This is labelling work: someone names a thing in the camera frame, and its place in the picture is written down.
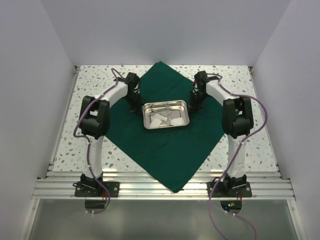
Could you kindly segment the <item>white strip packet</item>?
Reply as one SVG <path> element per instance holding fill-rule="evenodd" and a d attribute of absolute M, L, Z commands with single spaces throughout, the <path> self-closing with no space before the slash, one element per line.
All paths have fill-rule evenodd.
<path fill-rule="evenodd" d="M 160 119 L 160 120 L 162 120 L 162 121 L 167 121 L 167 120 L 168 120 L 168 118 L 167 118 L 166 116 L 164 116 L 164 115 L 162 115 L 162 114 L 160 114 L 160 113 L 156 113 L 154 116 L 155 116 L 157 119 Z"/>

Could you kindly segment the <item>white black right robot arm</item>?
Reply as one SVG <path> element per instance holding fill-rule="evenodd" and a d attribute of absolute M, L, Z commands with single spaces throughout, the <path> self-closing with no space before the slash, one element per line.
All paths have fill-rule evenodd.
<path fill-rule="evenodd" d="M 251 197 L 252 192 L 245 170 L 245 138 L 254 126 L 252 102 L 248 96 L 227 91 L 221 84 L 222 76 L 199 71 L 194 75 L 193 90 L 190 92 L 188 113 L 203 108 L 208 97 L 222 106 L 222 130 L 228 140 L 228 162 L 222 177 L 207 183 L 208 196 L 213 198 Z"/>

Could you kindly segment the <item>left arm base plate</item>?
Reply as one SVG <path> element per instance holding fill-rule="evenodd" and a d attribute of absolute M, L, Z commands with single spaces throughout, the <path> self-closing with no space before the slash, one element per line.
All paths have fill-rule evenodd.
<path fill-rule="evenodd" d="M 117 181 L 104 181 L 102 183 L 104 187 L 108 190 L 108 197 L 117 198 L 120 191 L 120 183 Z M 84 197 L 84 198 L 94 198 L 94 197 L 105 197 L 106 192 L 103 187 L 98 185 L 97 188 L 92 188 L 89 186 L 83 185 L 80 181 L 73 183 L 75 187 L 75 197 Z"/>

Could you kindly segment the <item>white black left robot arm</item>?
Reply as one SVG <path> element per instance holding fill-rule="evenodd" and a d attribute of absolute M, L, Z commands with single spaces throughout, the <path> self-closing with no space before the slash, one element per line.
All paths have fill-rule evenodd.
<path fill-rule="evenodd" d="M 130 72 L 125 78 L 114 79 L 114 85 L 98 96 L 82 99 L 79 119 L 73 131 L 75 138 L 87 140 L 86 160 L 80 181 L 73 184 L 76 197 L 108 197 L 106 183 L 103 182 L 102 144 L 110 127 L 111 107 L 125 99 L 130 111 L 142 114 L 142 98 L 139 91 L 140 78 Z"/>

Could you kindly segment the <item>white gauze pad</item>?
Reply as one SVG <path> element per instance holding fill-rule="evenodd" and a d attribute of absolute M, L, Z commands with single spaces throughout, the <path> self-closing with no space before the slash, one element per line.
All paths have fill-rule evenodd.
<path fill-rule="evenodd" d="M 182 117 L 178 117 L 178 118 L 171 119 L 170 124 L 172 126 L 183 126 L 185 124 L 185 121 Z"/>
<path fill-rule="evenodd" d="M 159 128 L 162 124 L 162 120 L 159 118 L 153 118 L 152 121 L 150 122 L 149 128 L 150 129 L 156 129 Z"/>

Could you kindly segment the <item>stainless steel tray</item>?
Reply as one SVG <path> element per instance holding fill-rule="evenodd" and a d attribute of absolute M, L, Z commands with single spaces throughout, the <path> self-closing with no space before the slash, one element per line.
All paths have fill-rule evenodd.
<path fill-rule="evenodd" d="M 160 113 L 166 116 L 167 121 L 163 121 L 159 128 L 150 128 L 152 119 L 156 118 L 155 114 Z M 147 130 L 165 129 L 173 127 L 184 127 L 190 123 L 188 114 L 188 107 L 184 100 L 172 100 L 162 102 L 150 102 L 146 103 L 142 107 L 143 125 Z M 184 125 L 173 126 L 171 125 L 171 119 L 183 118 Z"/>

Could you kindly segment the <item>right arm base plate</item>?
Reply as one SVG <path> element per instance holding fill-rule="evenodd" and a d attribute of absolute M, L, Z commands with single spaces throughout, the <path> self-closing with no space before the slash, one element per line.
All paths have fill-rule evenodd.
<path fill-rule="evenodd" d="M 207 194 L 212 198 L 251 198 L 253 196 L 249 182 L 246 182 L 244 186 L 236 188 L 227 188 L 223 182 L 219 182 L 212 193 L 215 184 L 216 182 L 213 181 L 206 183 Z"/>

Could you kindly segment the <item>green surgical cloth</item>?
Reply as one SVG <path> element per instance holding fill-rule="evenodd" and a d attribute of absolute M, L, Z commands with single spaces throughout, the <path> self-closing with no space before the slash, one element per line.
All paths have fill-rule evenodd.
<path fill-rule="evenodd" d="M 163 62 L 140 77 L 142 102 L 189 102 L 193 82 Z M 106 137 L 154 179 L 177 193 L 193 177 L 223 137 L 223 108 L 208 97 L 184 127 L 148 130 L 143 117 L 122 98 L 110 109 Z"/>

